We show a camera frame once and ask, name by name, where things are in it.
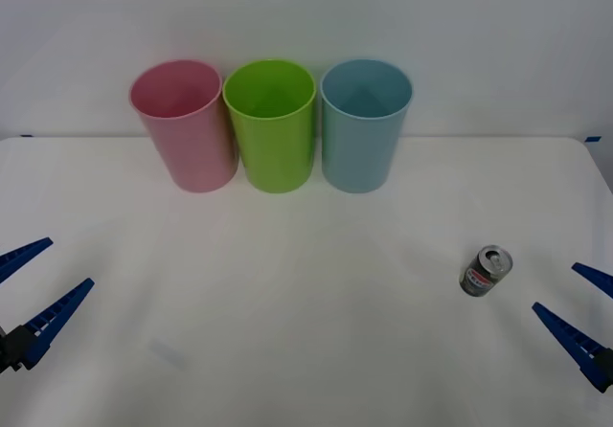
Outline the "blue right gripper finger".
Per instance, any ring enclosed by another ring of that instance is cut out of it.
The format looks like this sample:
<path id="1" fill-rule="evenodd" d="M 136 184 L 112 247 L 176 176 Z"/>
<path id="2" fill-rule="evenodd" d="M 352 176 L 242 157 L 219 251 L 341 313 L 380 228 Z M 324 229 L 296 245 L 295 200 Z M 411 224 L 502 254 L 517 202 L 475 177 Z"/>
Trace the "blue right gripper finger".
<path id="1" fill-rule="evenodd" d="M 592 386 L 605 393 L 612 386 L 612 349 L 602 346 L 541 303 L 534 303 L 532 310 Z"/>
<path id="2" fill-rule="evenodd" d="M 609 298 L 613 298 L 613 277 L 611 275 L 578 262 L 573 264 L 572 270 L 595 285 Z"/>

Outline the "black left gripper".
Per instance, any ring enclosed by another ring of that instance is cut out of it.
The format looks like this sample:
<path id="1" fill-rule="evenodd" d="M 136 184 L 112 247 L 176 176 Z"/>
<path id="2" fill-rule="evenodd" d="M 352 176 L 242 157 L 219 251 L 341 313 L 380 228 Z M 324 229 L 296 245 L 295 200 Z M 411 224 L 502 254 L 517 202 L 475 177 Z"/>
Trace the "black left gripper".
<path id="1" fill-rule="evenodd" d="M 1 255 L 0 282 L 52 245 L 53 241 L 45 237 Z M 94 285 L 92 279 L 85 279 L 26 324 L 9 333 L 1 329 L 1 372 L 36 366 Z"/>

